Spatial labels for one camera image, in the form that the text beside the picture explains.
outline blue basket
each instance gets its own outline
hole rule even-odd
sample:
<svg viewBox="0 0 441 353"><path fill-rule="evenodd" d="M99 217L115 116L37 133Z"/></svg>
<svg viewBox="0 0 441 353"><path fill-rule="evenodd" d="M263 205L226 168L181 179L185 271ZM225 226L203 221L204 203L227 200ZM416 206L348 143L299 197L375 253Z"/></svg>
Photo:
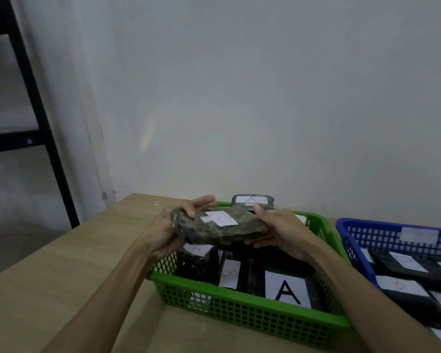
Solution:
<svg viewBox="0 0 441 353"><path fill-rule="evenodd" d="M402 227L439 231L438 242L434 245L400 241ZM337 220L336 228L351 264L379 290L376 274L360 248L386 248L397 253L418 254L441 258L441 228L424 227L387 222L375 222L352 218Z"/></svg>

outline green basket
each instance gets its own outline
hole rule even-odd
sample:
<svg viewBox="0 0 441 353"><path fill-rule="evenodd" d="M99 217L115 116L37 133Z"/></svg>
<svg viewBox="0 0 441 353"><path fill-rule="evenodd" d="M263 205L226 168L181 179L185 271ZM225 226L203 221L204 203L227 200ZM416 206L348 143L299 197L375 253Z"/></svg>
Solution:
<svg viewBox="0 0 441 353"><path fill-rule="evenodd" d="M218 202L218 206L229 207L230 203ZM349 263L340 236L331 230L325 218L315 213L294 213L306 215L306 226ZM184 279L172 275L175 269L173 253L157 263L148 275L162 301L169 305L320 348L326 348L336 332L351 328L340 304L317 274L314 279L325 293L331 313Z"/></svg>

